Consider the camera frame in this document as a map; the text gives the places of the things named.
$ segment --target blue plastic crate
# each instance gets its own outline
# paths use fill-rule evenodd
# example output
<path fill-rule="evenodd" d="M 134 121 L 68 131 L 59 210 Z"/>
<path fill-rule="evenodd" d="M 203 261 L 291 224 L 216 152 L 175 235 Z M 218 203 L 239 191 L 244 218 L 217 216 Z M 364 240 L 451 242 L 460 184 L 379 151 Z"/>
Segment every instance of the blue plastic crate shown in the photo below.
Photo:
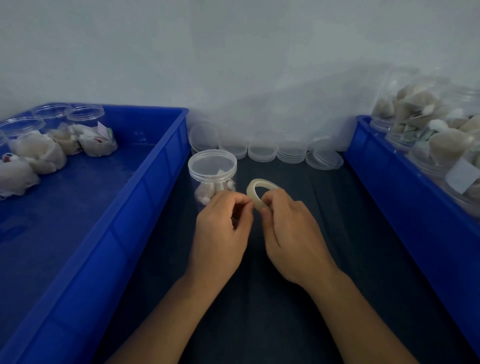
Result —
<path fill-rule="evenodd" d="M 480 357 L 480 225 L 369 122 L 345 157 Z"/>
<path fill-rule="evenodd" d="M 187 109 L 104 109 L 115 153 L 0 202 L 0 363 L 90 360 L 190 152 Z"/>

